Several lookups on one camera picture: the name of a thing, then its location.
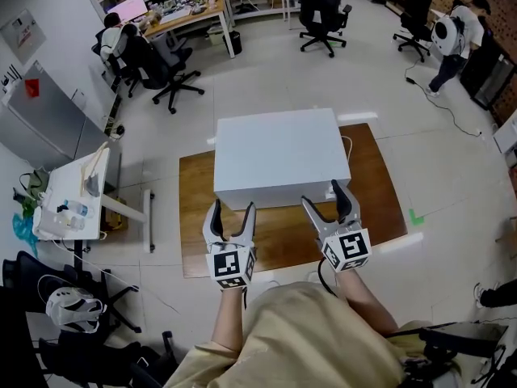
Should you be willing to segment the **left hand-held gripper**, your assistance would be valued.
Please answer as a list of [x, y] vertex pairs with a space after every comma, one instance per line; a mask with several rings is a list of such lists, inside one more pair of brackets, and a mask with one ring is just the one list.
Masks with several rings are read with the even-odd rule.
[[241, 230], [232, 234], [229, 242], [226, 242], [221, 220], [221, 201], [216, 199], [207, 211], [202, 229], [208, 248], [206, 261], [210, 277], [221, 290], [245, 288], [251, 283], [256, 263], [255, 224], [256, 207], [250, 202]]

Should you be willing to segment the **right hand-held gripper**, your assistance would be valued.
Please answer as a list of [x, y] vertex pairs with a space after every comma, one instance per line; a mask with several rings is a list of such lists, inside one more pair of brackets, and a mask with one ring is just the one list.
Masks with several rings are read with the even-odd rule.
[[301, 197], [308, 219], [318, 235], [320, 251], [335, 272], [365, 265], [372, 254], [367, 229], [361, 224], [359, 202], [352, 192], [336, 179], [331, 180], [335, 195], [337, 221], [326, 220], [313, 202]]

